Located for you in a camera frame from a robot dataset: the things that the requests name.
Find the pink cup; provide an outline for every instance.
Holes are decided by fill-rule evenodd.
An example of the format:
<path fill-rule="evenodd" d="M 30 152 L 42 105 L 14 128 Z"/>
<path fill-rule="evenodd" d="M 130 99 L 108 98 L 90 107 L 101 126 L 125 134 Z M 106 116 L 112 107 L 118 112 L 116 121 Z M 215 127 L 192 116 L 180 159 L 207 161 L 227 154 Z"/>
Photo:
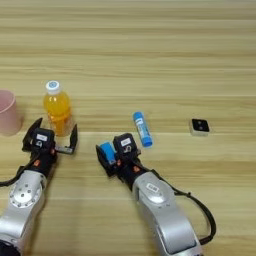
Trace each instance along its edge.
<path fill-rule="evenodd" d="M 16 134 L 21 128 L 15 96 L 7 90 L 0 90 L 0 133 L 5 136 Z"/>

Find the orange juice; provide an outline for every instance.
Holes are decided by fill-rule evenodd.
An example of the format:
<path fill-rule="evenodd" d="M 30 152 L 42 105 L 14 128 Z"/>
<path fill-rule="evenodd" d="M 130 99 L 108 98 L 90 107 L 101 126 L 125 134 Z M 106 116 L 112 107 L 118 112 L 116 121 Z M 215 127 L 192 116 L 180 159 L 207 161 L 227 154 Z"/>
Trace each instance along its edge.
<path fill-rule="evenodd" d="M 69 97 L 61 90 L 57 81 L 49 81 L 46 84 L 46 89 L 44 108 L 48 113 L 51 128 L 57 136 L 66 136 L 71 132 L 72 128 Z"/>

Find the black small box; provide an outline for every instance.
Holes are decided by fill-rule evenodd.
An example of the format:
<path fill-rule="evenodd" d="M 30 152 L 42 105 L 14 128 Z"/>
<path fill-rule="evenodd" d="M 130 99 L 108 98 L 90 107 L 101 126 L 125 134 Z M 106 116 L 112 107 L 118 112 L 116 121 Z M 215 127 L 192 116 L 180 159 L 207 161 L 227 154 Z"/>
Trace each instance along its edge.
<path fill-rule="evenodd" d="M 195 136 L 207 136 L 210 132 L 208 122 L 204 119 L 192 119 L 190 121 L 190 132 Z"/>

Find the silver robot arm segment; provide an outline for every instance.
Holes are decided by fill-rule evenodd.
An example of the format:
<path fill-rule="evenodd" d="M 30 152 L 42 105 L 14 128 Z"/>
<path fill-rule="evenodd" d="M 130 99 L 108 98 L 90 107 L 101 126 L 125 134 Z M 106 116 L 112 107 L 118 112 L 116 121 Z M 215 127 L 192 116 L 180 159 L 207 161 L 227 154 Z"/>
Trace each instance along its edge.
<path fill-rule="evenodd" d="M 34 220 L 44 204 L 47 180 L 39 172 L 26 170 L 13 185 L 8 207 L 0 217 L 0 240 L 23 252 Z"/>
<path fill-rule="evenodd" d="M 132 190 L 162 256 L 203 255 L 200 242 L 167 183 L 147 172 L 135 180 Z"/>

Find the black cable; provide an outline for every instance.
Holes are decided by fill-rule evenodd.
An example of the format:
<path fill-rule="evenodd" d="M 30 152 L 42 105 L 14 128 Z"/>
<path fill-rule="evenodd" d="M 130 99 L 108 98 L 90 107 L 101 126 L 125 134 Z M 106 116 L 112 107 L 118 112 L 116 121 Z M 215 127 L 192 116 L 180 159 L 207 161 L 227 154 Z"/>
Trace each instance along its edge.
<path fill-rule="evenodd" d="M 40 153 L 37 153 L 33 158 L 31 158 L 31 160 L 29 161 L 29 163 L 27 163 L 24 167 L 22 167 L 21 169 L 19 169 L 15 175 L 15 177 L 13 177 L 10 180 L 7 181 L 1 181 L 0 182 L 0 187 L 8 187 L 10 185 L 12 185 L 13 183 L 15 183 L 21 176 L 21 174 L 31 165 L 33 164 L 40 156 Z"/>
<path fill-rule="evenodd" d="M 174 194 L 176 196 L 185 196 L 185 197 L 191 199 L 192 201 L 194 201 L 199 206 L 199 208 L 203 211 L 205 216 L 207 217 L 207 219 L 210 223 L 210 227 L 211 227 L 210 235 L 200 239 L 199 242 L 201 245 L 205 245 L 205 244 L 208 244 L 210 241 L 212 241 L 212 239 L 214 238 L 216 231 L 217 231 L 216 222 L 215 222 L 215 219 L 214 219 L 211 211 L 201 201 L 199 201 L 197 198 L 192 196 L 190 192 L 186 193 L 186 192 L 183 192 L 183 191 L 173 187 L 169 182 L 167 182 L 164 178 L 162 178 L 155 170 L 149 170 L 148 168 L 144 167 L 142 164 L 135 162 L 133 160 L 132 160 L 132 163 L 145 171 L 153 172 L 160 180 L 166 182 L 174 190 Z"/>

